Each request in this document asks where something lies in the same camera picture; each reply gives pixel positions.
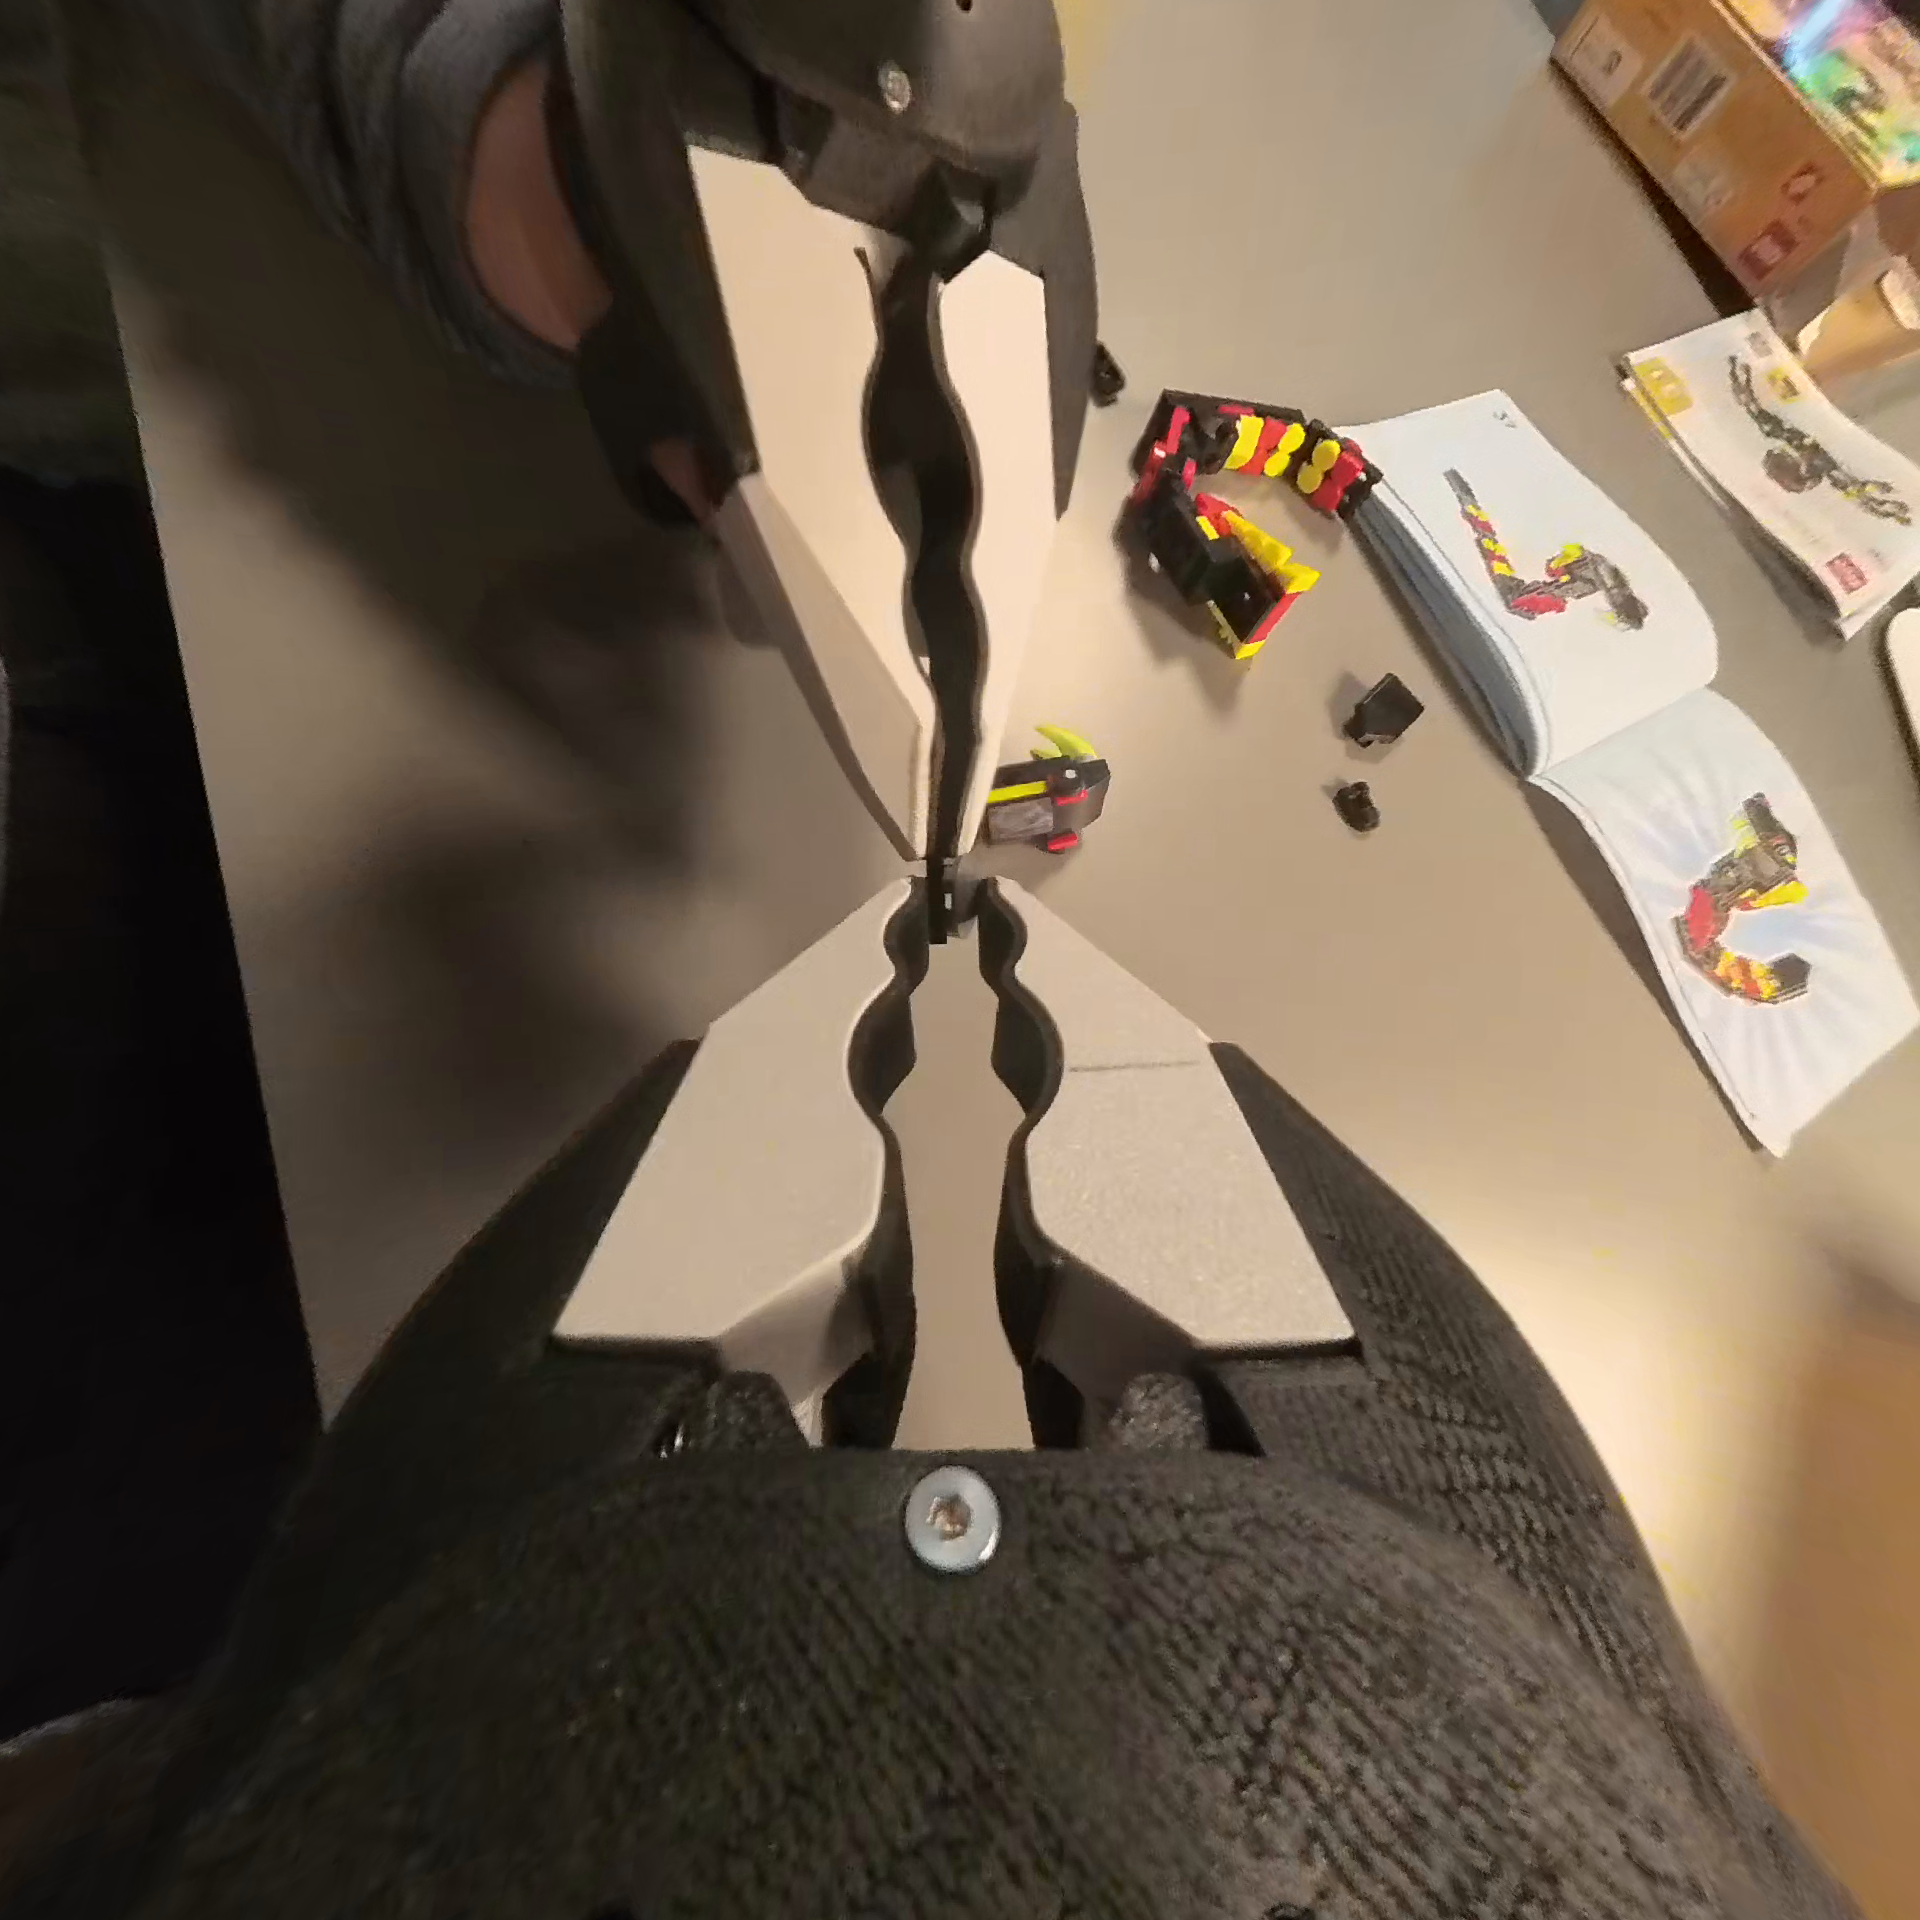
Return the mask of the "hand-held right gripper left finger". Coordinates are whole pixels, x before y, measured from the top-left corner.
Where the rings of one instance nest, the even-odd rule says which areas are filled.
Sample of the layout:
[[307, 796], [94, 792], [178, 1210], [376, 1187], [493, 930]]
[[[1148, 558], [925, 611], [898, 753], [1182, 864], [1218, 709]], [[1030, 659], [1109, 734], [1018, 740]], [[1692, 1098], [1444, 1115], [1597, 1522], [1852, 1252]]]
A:
[[920, 885], [888, 880], [719, 1016], [552, 1336], [768, 1376], [813, 1443], [896, 1443], [916, 1356], [888, 1105], [916, 1064]]

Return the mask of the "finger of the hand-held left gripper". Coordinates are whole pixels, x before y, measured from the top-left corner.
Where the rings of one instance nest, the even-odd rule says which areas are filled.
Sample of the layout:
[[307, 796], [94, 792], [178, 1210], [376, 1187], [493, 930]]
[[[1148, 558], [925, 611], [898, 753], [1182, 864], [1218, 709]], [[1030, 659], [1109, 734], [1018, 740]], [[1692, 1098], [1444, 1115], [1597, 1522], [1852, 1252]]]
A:
[[712, 529], [876, 826], [918, 861], [938, 721], [867, 438], [876, 292], [901, 248], [770, 164], [693, 152], [691, 172], [756, 459]]
[[1010, 726], [1053, 545], [1042, 280], [988, 251], [942, 285], [939, 378], [963, 442], [959, 502], [935, 546], [944, 669], [939, 851], [970, 852]]

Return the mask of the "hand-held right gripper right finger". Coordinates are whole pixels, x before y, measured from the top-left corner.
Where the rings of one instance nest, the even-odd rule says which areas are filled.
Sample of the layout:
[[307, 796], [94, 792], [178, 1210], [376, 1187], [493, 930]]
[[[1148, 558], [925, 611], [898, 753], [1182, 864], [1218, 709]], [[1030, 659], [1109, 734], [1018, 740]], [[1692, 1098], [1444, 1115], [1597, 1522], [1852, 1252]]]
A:
[[1237, 1362], [1347, 1360], [1356, 1328], [1208, 1035], [1013, 880], [975, 894], [1014, 1099], [999, 1324], [1040, 1449], [1079, 1449], [1146, 1376], [1205, 1402]]

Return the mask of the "red yellow toy brick arm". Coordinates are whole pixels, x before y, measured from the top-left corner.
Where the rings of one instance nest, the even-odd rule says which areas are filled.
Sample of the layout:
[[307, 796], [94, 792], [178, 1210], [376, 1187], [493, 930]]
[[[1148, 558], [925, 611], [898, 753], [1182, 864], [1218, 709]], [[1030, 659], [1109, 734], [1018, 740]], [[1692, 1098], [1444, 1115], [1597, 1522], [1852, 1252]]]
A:
[[1349, 434], [1295, 406], [1163, 389], [1131, 456], [1120, 530], [1143, 562], [1208, 614], [1222, 651], [1250, 660], [1318, 586], [1318, 570], [1212, 492], [1218, 475], [1282, 486], [1310, 513], [1349, 522], [1382, 470]]

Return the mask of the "black toy brick green claws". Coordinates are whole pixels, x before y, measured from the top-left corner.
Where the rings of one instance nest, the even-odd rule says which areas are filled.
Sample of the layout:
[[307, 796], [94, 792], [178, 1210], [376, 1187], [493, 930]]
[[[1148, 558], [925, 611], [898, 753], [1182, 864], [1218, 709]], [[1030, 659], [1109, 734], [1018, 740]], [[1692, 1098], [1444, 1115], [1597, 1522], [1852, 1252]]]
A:
[[1062, 856], [1076, 849], [1099, 819], [1112, 784], [1112, 768], [1088, 737], [1068, 726], [1038, 726], [1038, 745], [1023, 760], [1005, 761], [982, 806], [982, 842], [992, 849], [1040, 849]]

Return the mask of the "person's left forearm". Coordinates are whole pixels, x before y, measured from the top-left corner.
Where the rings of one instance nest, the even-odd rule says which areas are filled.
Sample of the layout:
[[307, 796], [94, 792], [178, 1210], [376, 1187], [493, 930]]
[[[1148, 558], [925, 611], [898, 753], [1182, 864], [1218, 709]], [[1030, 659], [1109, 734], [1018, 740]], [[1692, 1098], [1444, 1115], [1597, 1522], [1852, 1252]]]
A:
[[322, 222], [384, 272], [451, 346], [527, 387], [563, 379], [540, 342], [484, 292], [463, 237], [483, 114], [560, 48], [544, 3], [171, 3], [68, 4], [131, 65], [159, 56], [227, 99], [277, 152]]

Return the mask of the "person's left hand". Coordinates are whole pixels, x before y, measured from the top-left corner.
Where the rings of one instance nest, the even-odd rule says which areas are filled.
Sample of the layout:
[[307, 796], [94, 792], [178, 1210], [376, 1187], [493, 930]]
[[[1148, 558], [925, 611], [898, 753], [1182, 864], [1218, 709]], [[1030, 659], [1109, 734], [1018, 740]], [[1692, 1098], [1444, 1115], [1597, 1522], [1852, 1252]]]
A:
[[574, 222], [552, 152], [548, 56], [493, 84], [468, 152], [463, 244], [484, 300], [527, 341], [574, 357], [611, 312], [611, 289]]

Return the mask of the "open instruction booklet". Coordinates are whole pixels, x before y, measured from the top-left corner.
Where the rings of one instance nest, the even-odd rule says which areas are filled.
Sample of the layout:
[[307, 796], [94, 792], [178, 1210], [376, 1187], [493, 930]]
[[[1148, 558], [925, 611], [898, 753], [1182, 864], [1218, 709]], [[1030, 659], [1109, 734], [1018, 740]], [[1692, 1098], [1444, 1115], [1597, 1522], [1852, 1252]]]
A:
[[1915, 1033], [1915, 993], [1807, 787], [1716, 692], [1701, 596], [1502, 392], [1349, 437], [1375, 468], [1352, 530], [1586, 836], [1723, 1105], [1781, 1158]]

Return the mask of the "closed instruction booklet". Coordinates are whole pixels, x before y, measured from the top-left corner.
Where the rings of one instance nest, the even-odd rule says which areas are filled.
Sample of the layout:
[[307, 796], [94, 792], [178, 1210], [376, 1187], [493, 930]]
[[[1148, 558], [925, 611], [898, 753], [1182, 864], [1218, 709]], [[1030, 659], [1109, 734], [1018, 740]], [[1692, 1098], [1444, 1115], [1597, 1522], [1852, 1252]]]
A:
[[1918, 466], [1848, 418], [1754, 308], [1618, 360], [1670, 452], [1843, 641], [1915, 586]]

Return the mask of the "open cardboard box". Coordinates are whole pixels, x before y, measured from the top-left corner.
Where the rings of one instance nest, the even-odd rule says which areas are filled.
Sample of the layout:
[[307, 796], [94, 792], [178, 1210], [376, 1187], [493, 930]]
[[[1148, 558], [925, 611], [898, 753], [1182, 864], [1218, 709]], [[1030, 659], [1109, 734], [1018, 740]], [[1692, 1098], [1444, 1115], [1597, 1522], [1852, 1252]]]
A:
[[1915, 4], [1586, 3], [1551, 60], [1818, 378], [1915, 369]]

